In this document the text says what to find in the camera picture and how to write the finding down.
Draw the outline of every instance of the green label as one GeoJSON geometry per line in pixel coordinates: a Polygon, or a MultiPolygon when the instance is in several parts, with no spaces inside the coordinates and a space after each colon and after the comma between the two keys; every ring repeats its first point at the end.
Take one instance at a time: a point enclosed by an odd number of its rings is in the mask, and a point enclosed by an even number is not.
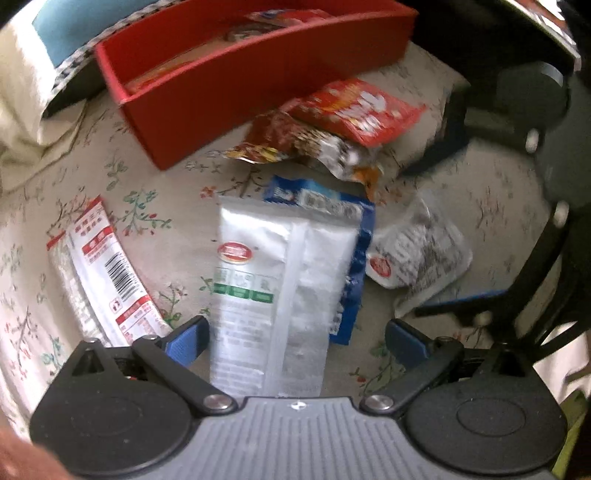
{"type": "Polygon", "coordinates": [[[246,288],[240,287],[229,287],[228,288],[228,295],[232,297],[238,297],[239,299],[247,299],[250,295],[251,291],[247,290],[246,288]]]}
{"type": "Polygon", "coordinates": [[[224,285],[223,283],[214,283],[213,284],[213,292],[214,293],[221,293],[225,294],[228,290],[228,286],[224,285]]]}
{"type": "Polygon", "coordinates": [[[263,291],[251,291],[251,300],[261,301],[263,303],[273,303],[273,294],[263,291]]]}

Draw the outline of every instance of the red cardboard tray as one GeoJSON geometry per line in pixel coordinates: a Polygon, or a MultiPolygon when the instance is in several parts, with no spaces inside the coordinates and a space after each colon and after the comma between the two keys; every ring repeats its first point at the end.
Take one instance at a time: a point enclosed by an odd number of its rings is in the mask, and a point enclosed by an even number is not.
{"type": "Polygon", "coordinates": [[[107,87],[160,169],[255,115],[326,83],[404,55],[417,12],[391,0],[185,0],[96,47],[107,87]],[[126,84],[236,25],[278,8],[320,8],[334,18],[295,25],[179,62],[130,93],[126,84]]]}

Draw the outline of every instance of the white plastic packet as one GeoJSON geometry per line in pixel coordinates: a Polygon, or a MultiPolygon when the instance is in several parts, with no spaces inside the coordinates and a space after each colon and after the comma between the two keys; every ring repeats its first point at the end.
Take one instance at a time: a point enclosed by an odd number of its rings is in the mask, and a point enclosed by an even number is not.
{"type": "Polygon", "coordinates": [[[171,332],[123,252],[100,197],[47,249],[83,336],[127,346],[144,335],[171,332]]]}
{"type": "Polygon", "coordinates": [[[211,382],[234,396],[316,397],[359,218],[220,198],[211,382]]]}
{"type": "Polygon", "coordinates": [[[422,190],[399,222],[374,231],[365,272],[383,287],[406,287],[394,301],[400,318],[459,278],[471,262],[464,236],[432,192],[422,190]]]}

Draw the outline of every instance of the blue snack package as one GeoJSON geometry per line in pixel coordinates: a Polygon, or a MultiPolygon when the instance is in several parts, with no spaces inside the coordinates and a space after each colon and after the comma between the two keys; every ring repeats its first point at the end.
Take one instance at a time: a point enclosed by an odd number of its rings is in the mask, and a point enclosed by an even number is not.
{"type": "Polygon", "coordinates": [[[357,312],[361,307],[365,278],[365,252],[371,243],[375,224],[375,205],[365,199],[336,192],[314,180],[287,180],[275,175],[263,194],[263,200],[312,208],[331,215],[361,217],[359,236],[351,259],[347,282],[339,307],[330,328],[330,340],[348,345],[353,333],[357,312]]]}

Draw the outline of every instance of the blue gripper pad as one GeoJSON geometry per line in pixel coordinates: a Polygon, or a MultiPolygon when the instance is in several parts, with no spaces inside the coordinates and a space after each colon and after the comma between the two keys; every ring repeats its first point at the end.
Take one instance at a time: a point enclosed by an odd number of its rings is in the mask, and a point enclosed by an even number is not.
{"type": "Polygon", "coordinates": [[[390,320],[386,325],[386,347],[406,370],[429,358],[431,339],[402,320],[390,320]]]}
{"type": "Polygon", "coordinates": [[[209,344],[209,323],[198,315],[163,339],[162,348],[184,367],[193,363],[209,344]]]}

